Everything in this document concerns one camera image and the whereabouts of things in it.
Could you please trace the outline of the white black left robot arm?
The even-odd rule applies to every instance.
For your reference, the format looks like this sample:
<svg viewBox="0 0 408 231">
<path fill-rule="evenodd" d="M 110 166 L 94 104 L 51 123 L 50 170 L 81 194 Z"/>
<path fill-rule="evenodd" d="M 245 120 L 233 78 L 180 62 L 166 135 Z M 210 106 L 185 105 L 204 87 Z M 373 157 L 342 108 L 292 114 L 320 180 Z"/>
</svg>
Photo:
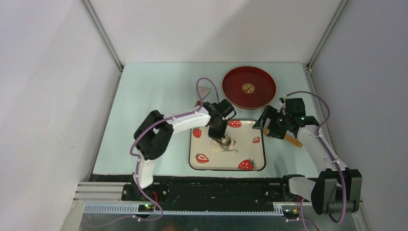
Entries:
<svg viewBox="0 0 408 231">
<path fill-rule="evenodd" d="M 133 175 L 136 183 L 133 193 L 140 200 L 147 200 L 152 194 L 155 163 L 166 151 L 174 134 L 195 127 L 208 127 L 208 137 L 220 148 L 227 149 L 231 139 L 226 135 L 228 116 L 234 107 L 224 99 L 219 103 L 204 102 L 191 111 L 179 115 L 165 116 L 159 111 L 151 111 L 134 133 L 134 143 L 130 155 L 136 156 L 137 163 Z"/>
</svg>

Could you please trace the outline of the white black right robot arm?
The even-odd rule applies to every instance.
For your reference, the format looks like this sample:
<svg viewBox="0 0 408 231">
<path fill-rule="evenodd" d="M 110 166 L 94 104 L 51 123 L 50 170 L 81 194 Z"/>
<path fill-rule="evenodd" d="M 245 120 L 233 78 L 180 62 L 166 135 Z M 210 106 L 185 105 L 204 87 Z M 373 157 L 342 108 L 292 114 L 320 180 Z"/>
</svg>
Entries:
<svg viewBox="0 0 408 231">
<path fill-rule="evenodd" d="M 311 202 L 319 215 L 359 210 L 361 173 L 350 169 L 330 147 L 320 132 L 320 123 L 314 116 L 306 115 L 303 99 L 287 99 L 280 109 L 266 106 L 253 128 L 281 140 L 292 133 L 310 155 L 319 174 L 317 180 L 301 175 L 284 176 L 286 183 L 280 187 L 282 199 L 292 201 L 301 196 Z"/>
</svg>

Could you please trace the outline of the wooden dough roller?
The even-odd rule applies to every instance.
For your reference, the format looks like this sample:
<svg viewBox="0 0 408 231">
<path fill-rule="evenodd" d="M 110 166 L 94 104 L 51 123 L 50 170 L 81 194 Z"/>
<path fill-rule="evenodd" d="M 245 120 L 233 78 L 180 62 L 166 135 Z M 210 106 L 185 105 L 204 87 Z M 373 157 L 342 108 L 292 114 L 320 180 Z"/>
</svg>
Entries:
<svg viewBox="0 0 408 231">
<path fill-rule="evenodd" d="M 273 139 L 274 137 L 272 137 L 271 135 L 269 135 L 269 132 L 270 132 L 270 130 L 269 130 L 269 128 L 268 128 L 269 125 L 270 125 L 270 119 L 267 119 L 266 122 L 265 122 L 264 128 L 262 129 L 262 132 L 263 132 L 263 134 L 264 134 L 265 136 L 267 136 L 267 137 Z M 284 139 L 285 141 L 291 143 L 292 145 L 298 147 L 298 148 L 302 148 L 302 147 L 303 147 L 303 144 L 302 144 L 297 138 L 295 138 L 293 135 L 290 135 L 290 134 L 287 133 L 287 134 L 285 134 L 285 136 L 284 136 L 283 139 Z"/>
</svg>

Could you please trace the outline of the strawberry print rectangular tray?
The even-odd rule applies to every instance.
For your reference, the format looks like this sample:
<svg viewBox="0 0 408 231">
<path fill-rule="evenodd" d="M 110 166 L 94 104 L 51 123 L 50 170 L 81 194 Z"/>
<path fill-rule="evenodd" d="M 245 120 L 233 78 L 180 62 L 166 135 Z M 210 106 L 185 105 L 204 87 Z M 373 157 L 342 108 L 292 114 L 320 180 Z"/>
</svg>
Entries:
<svg viewBox="0 0 408 231">
<path fill-rule="evenodd" d="M 266 155 L 260 130 L 254 120 L 230 120 L 225 136 L 236 144 L 221 152 L 211 148 L 208 127 L 191 129 L 189 164 L 195 170 L 261 171 Z"/>
</svg>

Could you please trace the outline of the round red lacquer tray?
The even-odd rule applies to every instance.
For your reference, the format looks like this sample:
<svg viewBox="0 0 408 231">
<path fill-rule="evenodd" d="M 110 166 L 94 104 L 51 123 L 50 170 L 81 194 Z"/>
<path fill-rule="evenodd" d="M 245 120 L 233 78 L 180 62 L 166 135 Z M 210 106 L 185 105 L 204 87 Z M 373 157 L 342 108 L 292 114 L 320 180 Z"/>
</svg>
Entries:
<svg viewBox="0 0 408 231">
<path fill-rule="evenodd" d="M 272 76 L 254 66 L 240 66 L 223 78 L 222 91 L 234 106 L 254 110 L 268 105 L 276 95 L 277 86 Z"/>
</svg>

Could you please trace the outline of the white dough piece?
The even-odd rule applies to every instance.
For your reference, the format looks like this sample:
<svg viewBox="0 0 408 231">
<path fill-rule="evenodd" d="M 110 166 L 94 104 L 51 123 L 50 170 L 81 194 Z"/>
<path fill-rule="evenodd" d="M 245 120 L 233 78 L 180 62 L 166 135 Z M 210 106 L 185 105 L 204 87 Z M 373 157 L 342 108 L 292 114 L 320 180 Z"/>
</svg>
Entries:
<svg viewBox="0 0 408 231">
<path fill-rule="evenodd" d="M 218 143 L 218 142 L 216 142 L 214 140 L 211 140 L 211 142 L 210 142 L 211 148 L 214 151 L 217 151 L 217 152 L 221 152 L 221 151 L 224 151 L 224 150 L 227 150 L 227 149 L 231 149 L 235 144 L 236 144 L 236 142 L 235 142 L 234 139 L 230 140 L 227 137 L 221 139 L 220 143 Z"/>
</svg>

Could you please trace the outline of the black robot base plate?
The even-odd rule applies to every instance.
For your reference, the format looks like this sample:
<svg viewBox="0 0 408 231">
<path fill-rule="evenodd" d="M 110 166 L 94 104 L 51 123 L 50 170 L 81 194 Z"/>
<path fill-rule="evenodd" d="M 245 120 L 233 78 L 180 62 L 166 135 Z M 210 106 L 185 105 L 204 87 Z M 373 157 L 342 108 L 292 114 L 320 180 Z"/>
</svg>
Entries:
<svg viewBox="0 0 408 231">
<path fill-rule="evenodd" d="M 155 176 L 144 193 L 165 211 L 272 212 L 274 203 L 297 203 L 282 178 Z"/>
</svg>

